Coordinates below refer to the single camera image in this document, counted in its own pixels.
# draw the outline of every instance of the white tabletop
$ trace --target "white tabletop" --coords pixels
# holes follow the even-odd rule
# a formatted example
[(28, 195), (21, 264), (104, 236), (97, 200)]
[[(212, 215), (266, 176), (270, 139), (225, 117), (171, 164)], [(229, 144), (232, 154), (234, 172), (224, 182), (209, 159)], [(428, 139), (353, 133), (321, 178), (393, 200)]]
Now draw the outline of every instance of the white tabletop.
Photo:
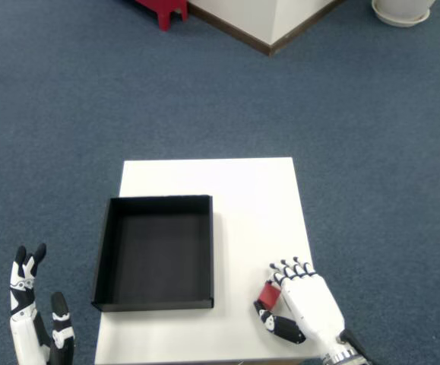
[[(252, 305), (268, 264), (311, 261), (291, 158), (126, 161), (120, 196), (213, 196), (214, 308), (102, 313), (96, 364), (311, 357), (268, 333)], [(286, 314), (279, 300), (275, 311)]]

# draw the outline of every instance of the red block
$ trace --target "red block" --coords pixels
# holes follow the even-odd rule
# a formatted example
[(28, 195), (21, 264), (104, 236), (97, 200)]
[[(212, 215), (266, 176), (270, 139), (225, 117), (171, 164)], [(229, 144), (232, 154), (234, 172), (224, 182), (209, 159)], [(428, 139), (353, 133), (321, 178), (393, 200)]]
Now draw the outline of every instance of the red block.
[(170, 27), (171, 13), (181, 9), (182, 21), (188, 19), (188, 5), (186, 0), (135, 0), (157, 13), (159, 28), (168, 30)]
[(277, 299), (279, 298), (280, 290), (273, 287), (270, 283), (265, 283), (264, 289), (260, 293), (258, 300), (264, 305), (265, 309), (272, 310), (274, 308)]

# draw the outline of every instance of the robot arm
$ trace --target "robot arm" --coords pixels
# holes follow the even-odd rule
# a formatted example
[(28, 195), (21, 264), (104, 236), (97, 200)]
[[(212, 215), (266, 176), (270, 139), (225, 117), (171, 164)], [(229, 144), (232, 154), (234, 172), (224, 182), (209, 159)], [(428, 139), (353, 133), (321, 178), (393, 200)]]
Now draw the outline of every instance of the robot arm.
[[(273, 285), (280, 291), (294, 317), (294, 321), (289, 319), (279, 321), (281, 317), (277, 317), (277, 321), (283, 328), (286, 328), (286, 321), (294, 322), (302, 337), (310, 338), (316, 343), (324, 365), (373, 364), (353, 334), (345, 329), (343, 315), (324, 278), (314, 270), (310, 263), (301, 262), (295, 257), (291, 262), (282, 260), (280, 263), (271, 264), (271, 268), (274, 273), (271, 276), (272, 280), (267, 284)], [(263, 317), (266, 315), (264, 312), (260, 313), (259, 304), (262, 304), (261, 298), (254, 305), (265, 324)], [(282, 331), (284, 335), (280, 337), (292, 341), (296, 336), (292, 335), (295, 330), (292, 323), (288, 326), (290, 336), (287, 338), (286, 331)]]
[(72, 364), (74, 333), (64, 297), (60, 293), (52, 296), (53, 318), (56, 314), (56, 319), (54, 319), (56, 337), (53, 332), (53, 343), (47, 335), (43, 319), (36, 308), (34, 280), (37, 267), (45, 255), (45, 244), (41, 244), (34, 254), (27, 253), (25, 247), (21, 246), (12, 264), (10, 327), (17, 361), (20, 365)]

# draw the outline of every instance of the blue carpet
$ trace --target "blue carpet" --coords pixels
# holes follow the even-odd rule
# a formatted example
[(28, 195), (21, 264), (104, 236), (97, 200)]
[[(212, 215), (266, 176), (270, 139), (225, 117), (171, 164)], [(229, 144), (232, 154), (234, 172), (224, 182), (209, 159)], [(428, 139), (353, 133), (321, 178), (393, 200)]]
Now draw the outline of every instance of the blue carpet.
[(123, 0), (0, 2), (0, 364), (14, 251), (42, 241), (43, 318), (61, 290), (75, 363), (93, 362), (123, 160), (277, 156), (294, 157), (315, 264), (370, 354), (440, 363), (440, 1), (405, 30), (347, 1), (270, 59), (194, 17), (160, 32)]

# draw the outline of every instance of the open box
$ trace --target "open box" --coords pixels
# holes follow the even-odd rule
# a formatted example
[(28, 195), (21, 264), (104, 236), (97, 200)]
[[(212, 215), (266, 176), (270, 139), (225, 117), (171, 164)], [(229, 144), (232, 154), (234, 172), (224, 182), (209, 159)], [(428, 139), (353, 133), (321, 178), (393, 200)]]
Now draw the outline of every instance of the open box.
[(209, 195), (112, 198), (92, 304), (103, 312), (212, 308)]

